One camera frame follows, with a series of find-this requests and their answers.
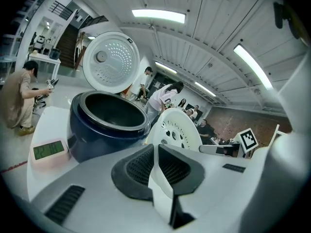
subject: shoe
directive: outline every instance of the shoe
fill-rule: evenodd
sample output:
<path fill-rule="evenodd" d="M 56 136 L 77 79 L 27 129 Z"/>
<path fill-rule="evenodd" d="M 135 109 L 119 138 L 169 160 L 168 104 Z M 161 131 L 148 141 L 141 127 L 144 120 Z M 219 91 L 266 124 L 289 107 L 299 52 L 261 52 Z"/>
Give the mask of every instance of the shoe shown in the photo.
<path fill-rule="evenodd" d="M 32 134 L 33 132 L 35 132 L 35 126 L 31 126 L 30 128 L 22 127 L 19 128 L 18 135 L 23 136 L 27 134 Z"/>

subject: dark hair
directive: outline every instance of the dark hair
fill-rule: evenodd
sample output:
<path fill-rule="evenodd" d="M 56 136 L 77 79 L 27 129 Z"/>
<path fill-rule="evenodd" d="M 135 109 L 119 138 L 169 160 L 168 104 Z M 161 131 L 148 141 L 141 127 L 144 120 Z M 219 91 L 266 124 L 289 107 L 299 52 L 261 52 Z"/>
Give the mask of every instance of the dark hair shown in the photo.
<path fill-rule="evenodd" d="M 181 107 L 181 105 L 182 105 L 182 106 L 184 106 L 184 104 L 186 104 L 186 102 L 187 102 L 187 100 L 186 100 L 186 99 L 182 99 L 182 100 L 180 101 L 180 103 L 179 103 L 179 105 L 178 105 L 178 106 L 180 106 L 180 107 Z"/>
<path fill-rule="evenodd" d="M 179 81 L 179 82 L 173 83 L 169 87 L 167 87 L 166 90 L 165 90 L 165 93 L 167 91 L 172 91 L 174 89 L 177 90 L 177 93 L 180 93 L 183 88 L 184 88 L 184 83 Z"/>
<path fill-rule="evenodd" d="M 27 61 L 25 64 L 24 64 L 24 67 L 26 70 L 30 71 L 32 69 L 34 69 L 34 76 L 37 77 L 38 75 L 38 69 L 39 69 L 39 65 L 36 61 L 34 60 L 30 60 L 30 61 Z"/>
<path fill-rule="evenodd" d="M 145 70 L 145 72 L 146 72 L 146 71 L 153 72 L 151 67 L 147 67 L 146 70 Z"/>

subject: green lcd screen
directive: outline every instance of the green lcd screen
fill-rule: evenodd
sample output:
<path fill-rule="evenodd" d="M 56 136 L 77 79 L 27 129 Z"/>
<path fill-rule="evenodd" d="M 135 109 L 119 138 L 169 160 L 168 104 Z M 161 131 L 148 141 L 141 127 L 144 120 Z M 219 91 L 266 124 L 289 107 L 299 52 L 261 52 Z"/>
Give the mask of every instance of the green lcd screen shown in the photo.
<path fill-rule="evenodd" d="M 44 157 L 65 151 L 61 141 L 48 143 L 42 146 L 34 147 L 35 159 L 39 160 Z"/>

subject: fluorescent light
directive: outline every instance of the fluorescent light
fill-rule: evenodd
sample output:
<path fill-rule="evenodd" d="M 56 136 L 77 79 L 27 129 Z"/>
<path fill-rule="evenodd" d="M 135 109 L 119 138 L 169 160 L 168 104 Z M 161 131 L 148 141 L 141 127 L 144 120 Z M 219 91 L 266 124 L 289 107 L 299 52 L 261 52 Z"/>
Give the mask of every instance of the fluorescent light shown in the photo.
<path fill-rule="evenodd" d="M 166 70 L 168 70 L 168 71 L 170 71 L 170 72 L 173 72 L 173 73 L 177 73 L 175 70 L 173 70 L 173 69 L 171 69 L 171 68 L 169 68 L 169 67 L 167 67 L 167 66 L 165 66 L 165 65 L 163 65 L 163 64 L 161 64 L 161 63 L 159 63 L 159 62 L 155 62 L 155 64 L 157 65 L 157 66 L 159 66 L 159 67 L 161 67 L 161 68 L 164 68 L 164 69 L 166 69 Z"/>
<path fill-rule="evenodd" d="M 201 84 L 199 84 L 198 82 L 195 82 L 195 84 L 199 87 L 201 87 L 203 90 L 207 91 L 208 93 L 210 93 L 213 97 L 215 97 L 216 95 L 214 93 L 212 93 L 210 90 L 206 89 L 204 86 L 202 86 Z"/>
<path fill-rule="evenodd" d="M 267 75 L 261 69 L 256 60 L 240 44 L 238 44 L 233 51 L 251 67 L 267 90 L 273 90 L 273 86 Z"/>
<path fill-rule="evenodd" d="M 171 21 L 176 21 L 180 23 L 185 23 L 185 14 L 166 11 L 166 10 L 132 10 L 133 15 L 135 17 L 152 17 L 152 18 L 160 18 Z"/>

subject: floor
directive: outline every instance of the floor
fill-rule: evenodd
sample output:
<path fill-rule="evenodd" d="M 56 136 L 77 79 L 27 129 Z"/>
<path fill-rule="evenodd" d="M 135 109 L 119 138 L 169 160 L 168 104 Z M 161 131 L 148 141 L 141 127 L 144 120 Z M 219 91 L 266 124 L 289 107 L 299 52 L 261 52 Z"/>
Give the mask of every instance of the floor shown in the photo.
<path fill-rule="evenodd" d="M 33 87 L 40 89 L 46 88 L 47 85 L 34 83 Z M 69 109 L 71 100 L 75 95 L 89 90 L 92 89 L 58 83 L 46 99 L 47 106 Z M 33 115 L 34 125 L 37 124 L 43 110 L 39 109 L 36 111 L 37 115 Z M 7 129 L 3 124 L 0 124 L 0 139 L 4 143 L 0 145 L 0 173 L 12 193 L 28 200 L 26 171 L 32 135 L 17 136 L 16 130 Z"/>

